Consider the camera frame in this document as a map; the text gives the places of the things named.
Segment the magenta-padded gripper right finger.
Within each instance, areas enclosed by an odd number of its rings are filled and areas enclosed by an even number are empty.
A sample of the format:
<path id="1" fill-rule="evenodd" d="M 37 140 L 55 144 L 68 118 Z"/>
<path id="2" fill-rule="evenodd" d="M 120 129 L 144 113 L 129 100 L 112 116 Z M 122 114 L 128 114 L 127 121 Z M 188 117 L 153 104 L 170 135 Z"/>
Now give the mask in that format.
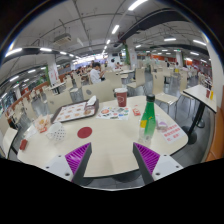
<path id="1" fill-rule="evenodd" d="M 182 169 L 182 166 L 171 156 L 158 154 L 139 143 L 133 143 L 133 154 L 145 185 Z"/>

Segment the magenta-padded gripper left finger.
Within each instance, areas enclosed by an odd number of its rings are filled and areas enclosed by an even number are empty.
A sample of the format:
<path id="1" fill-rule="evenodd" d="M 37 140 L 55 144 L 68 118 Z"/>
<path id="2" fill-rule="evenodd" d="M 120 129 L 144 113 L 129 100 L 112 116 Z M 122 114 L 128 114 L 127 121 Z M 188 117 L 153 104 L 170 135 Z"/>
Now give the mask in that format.
<path id="1" fill-rule="evenodd" d="M 80 185 L 91 154 L 92 145 L 87 143 L 66 155 L 57 155 L 45 165 L 44 170 Z"/>

